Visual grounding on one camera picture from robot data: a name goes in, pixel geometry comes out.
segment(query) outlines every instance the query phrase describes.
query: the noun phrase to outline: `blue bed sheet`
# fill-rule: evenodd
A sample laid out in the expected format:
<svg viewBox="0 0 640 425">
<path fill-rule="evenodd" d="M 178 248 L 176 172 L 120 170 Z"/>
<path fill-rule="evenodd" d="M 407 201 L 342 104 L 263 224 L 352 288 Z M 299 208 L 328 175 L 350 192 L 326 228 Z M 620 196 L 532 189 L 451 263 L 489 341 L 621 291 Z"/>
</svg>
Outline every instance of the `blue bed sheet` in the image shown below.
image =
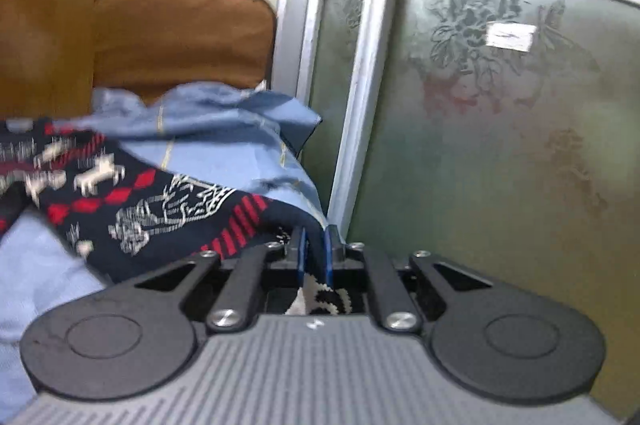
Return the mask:
<svg viewBox="0 0 640 425">
<path fill-rule="evenodd" d="M 128 91 L 97 89 L 94 114 L 70 122 L 169 171 L 298 206 L 324 226 L 316 188 L 295 158 L 319 121 L 284 94 L 195 83 L 150 107 Z M 40 214 L 20 216 L 0 244 L 0 422 L 34 396 L 18 354 L 28 324 L 104 286 Z"/>
</svg>

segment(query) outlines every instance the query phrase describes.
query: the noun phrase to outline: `brown headboard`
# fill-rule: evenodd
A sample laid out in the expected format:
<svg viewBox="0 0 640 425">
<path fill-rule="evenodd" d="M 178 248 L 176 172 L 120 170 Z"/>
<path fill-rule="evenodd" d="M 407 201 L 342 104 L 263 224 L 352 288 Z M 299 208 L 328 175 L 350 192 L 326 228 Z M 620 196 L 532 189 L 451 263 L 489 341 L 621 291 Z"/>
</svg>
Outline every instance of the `brown headboard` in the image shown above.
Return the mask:
<svg viewBox="0 0 640 425">
<path fill-rule="evenodd" d="M 264 0 L 95 0 L 94 86 L 145 101 L 200 80 L 255 87 L 268 77 L 274 33 Z"/>
</svg>

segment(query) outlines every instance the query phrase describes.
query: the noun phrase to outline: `bed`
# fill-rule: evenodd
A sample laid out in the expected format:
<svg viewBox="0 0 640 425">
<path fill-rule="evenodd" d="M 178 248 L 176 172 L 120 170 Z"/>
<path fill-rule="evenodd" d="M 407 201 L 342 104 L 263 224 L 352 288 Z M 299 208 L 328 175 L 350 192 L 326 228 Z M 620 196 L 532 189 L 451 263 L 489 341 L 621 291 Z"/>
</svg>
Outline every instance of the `bed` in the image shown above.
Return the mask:
<svg viewBox="0 0 640 425">
<path fill-rule="evenodd" d="M 94 90 L 91 115 L 60 123 L 98 130 L 161 169 L 287 202 L 325 226 L 316 188 L 296 159 L 319 116 L 286 95 L 255 88 L 268 76 L 271 10 L 258 0 L 146 0 L 145 7 L 157 12 L 169 4 L 172 18 L 180 17 L 180 26 L 159 34 L 154 46 L 154 30 L 170 19 L 157 15 L 156 24 L 141 26 L 148 10 L 135 8 L 136 1 L 98 0 L 94 83 L 110 87 Z M 217 28 L 207 37 L 202 27 L 212 18 Z M 221 26 L 228 27 L 222 39 Z M 190 32 L 196 41 L 188 40 Z M 207 60 L 203 52 L 233 58 Z M 161 72 L 152 58 L 158 54 Z M 27 325 L 107 283 L 37 211 L 27 210 L 8 230 L 0 244 L 0 423 L 35 395 L 18 351 Z"/>
</svg>

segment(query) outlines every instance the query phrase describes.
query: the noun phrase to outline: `paper label on glass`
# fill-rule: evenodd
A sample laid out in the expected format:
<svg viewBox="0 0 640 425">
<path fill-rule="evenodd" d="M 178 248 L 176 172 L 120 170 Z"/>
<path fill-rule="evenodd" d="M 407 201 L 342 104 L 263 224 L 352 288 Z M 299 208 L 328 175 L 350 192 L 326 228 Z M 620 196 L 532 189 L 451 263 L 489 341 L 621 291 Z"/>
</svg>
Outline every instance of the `paper label on glass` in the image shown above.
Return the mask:
<svg viewBox="0 0 640 425">
<path fill-rule="evenodd" d="M 530 24 L 504 24 L 491 22 L 487 25 L 486 45 L 506 50 L 528 52 L 533 43 L 537 27 Z"/>
</svg>

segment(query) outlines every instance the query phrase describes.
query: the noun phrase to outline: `window pane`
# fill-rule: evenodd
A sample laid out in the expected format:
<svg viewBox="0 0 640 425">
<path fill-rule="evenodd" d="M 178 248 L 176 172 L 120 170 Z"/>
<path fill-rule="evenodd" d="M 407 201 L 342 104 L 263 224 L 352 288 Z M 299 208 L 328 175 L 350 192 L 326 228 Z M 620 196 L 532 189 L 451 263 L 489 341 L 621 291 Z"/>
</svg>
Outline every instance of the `window pane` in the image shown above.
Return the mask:
<svg viewBox="0 0 640 425">
<path fill-rule="evenodd" d="M 318 188 L 324 212 L 334 183 L 361 11 L 362 0 L 324 0 L 309 102 L 322 123 L 302 153 L 302 164 Z"/>
<path fill-rule="evenodd" d="M 536 27 L 529 52 L 489 21 Z M 398 0 L 350 241 L 429 249 L 590 315 L 594 394 L 640 394 L 640 10 L 613 0 Z"/>
</svg>

